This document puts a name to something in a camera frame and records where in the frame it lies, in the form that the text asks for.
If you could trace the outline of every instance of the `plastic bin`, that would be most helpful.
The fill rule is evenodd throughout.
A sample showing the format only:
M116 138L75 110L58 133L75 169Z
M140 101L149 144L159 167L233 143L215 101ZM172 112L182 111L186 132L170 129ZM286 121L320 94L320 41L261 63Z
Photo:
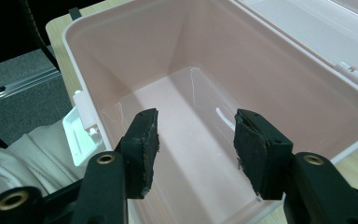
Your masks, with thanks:
M75 21L64 43L83 126L108 150L134 115L158 109L143 223L243 223L272 209L237 169L237 108L338 161L358 148L358 86L234 1L143 0Z

